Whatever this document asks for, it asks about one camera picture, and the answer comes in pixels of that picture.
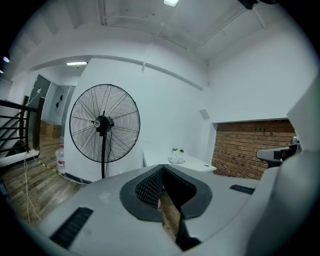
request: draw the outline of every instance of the ceiling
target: ceiling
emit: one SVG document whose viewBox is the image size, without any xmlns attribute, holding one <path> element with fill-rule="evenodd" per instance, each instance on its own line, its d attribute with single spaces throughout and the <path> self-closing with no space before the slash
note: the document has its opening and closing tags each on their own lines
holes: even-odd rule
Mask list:
<svg viewBox="0 0 320 256">
<path fill-rule="evenodd" d="M 283 17 L 278 5 L 259 3 L 246 10 L 237 0 L 180 0 L 176 7 L 163 0 L 50 0 L 29 19 L 10 49 L 15 63 L 44 39 L 61 31 L 92 26 L 159 32 L 206 65 L 241 38 Z"/>
</svg>

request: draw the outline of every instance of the white wall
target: white wall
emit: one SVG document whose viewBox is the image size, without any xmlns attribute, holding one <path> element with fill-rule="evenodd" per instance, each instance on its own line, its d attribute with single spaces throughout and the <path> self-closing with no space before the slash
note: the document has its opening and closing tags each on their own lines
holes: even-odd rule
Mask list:
<svg viewBox="0 0 320 256">
<path fill-rule="evenodd" d="M 93 58 L 75 87 L 66 127 L 69 127 L 72 106 L 78 97 L 99 84 L 114 84 L 126 90 L 137 104 L 141 122 L 137 144 L 127 156 L 108 164 L 109 175 L 141 168 L 144 146 L 168 151 L 177 147 L 198 156 L 203 121 L 199 112 L 203 107 L 200 90 L 152 68 L 142 73 L 141 66 L 134 63 Z M 83 156 L 74 146 L 69 132 L 64 134 L 64 153 L 68 173 L 89 181 L 101 178 L 101 164 Z"/>
<path fill-rule="evenodd" d="M 209 66 L 213 123 L 286 118 L 315 79 L 319 60 L 290 20 L 228 48 Z"/>
<path fill-rule="evenodd" d="M 120 27 L 79 28 L 61 31 L 43 40 L 17 67 L 14 76 L 48 62 L 81 56 L 121 58 L 143 63 L 154 35 Z M 206 66 L 180 46 L 158 38 L 147 60 L 148 65 L 181 77 L 200 89 L 208 85 Z"/>
</svg>

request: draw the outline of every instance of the white shelf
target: white shelf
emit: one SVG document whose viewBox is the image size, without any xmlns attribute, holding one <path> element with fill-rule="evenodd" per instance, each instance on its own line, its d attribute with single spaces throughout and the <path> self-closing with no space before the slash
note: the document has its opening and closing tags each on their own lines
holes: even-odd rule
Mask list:
<svg viewBox="0 0 320 256">
<path fill-rule="evenodd" d="M 168 155 L 165 152 L 151 149 L 143 150 L 143 162 L 146 167 L 164 164 L 172 165 L 172 163 L 169 162 L 168 157 L 171 157 L 171 155 Z M 184 153 L 183 159 L 185 160 L 185 163 L 179 163 L 177 164 L 178 166 L 204 173 L 213 173 L 213 171 L 217 169 L 216 167 L 202 162 L 186 153 Z"/>
</svg>

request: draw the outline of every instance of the fan motor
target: fan motor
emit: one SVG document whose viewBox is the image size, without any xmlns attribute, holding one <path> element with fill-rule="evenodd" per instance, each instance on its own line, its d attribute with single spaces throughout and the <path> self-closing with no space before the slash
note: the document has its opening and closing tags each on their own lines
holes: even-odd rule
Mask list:
<svg viewBox="0 0 320 256">
<path fill-rule="evenodd" d="M 102 137 L 105 133 L 109 132 L 113 126 L 115 126 L 115 123 L 110 116 L 106 117 L 104 115 L 99 115 L 93 122 L 93 125 Z"/>
</svg>

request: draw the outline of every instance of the black vent slot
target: black vent slot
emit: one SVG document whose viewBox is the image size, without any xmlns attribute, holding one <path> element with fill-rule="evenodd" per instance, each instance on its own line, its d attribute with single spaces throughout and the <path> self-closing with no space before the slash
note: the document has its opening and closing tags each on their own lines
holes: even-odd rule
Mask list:
<svg viewBox="0 0 320 256">
<path fill-rule="evenodd" d="M 255 188 L 252 188 L 252 187 L 247 187 L 247 186 L 240 186 L 240 185 L 232 185 L 230 187 L 231 190 L 235 190 L 235 191 L 239 191 L 239 192 L 242 192 L 242 193 L 246 193 L 246 194 L 249 194 L 249 195 L 252 195 L 254 192 L 255 192 Z"/>
<path fill-rule="evenodd" d="M 66 222 L 51 236 L 51 240 L 63 248 L 68 248 L 83 228 L 93 210 L 79 207 Z"/>
</svg>

